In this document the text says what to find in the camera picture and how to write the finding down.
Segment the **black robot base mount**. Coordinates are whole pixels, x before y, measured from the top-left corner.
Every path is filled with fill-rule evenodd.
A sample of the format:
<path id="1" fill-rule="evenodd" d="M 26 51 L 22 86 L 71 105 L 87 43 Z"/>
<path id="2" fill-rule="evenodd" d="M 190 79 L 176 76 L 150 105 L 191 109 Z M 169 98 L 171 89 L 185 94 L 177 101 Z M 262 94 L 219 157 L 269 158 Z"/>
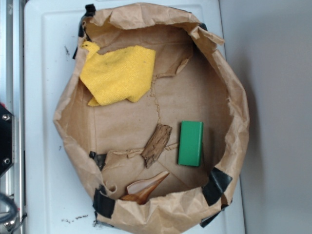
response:
<path id="1" fill-rule="evenodd" d="M 14 115 L 0 103 L 0 177 L 14 165 Z"/>

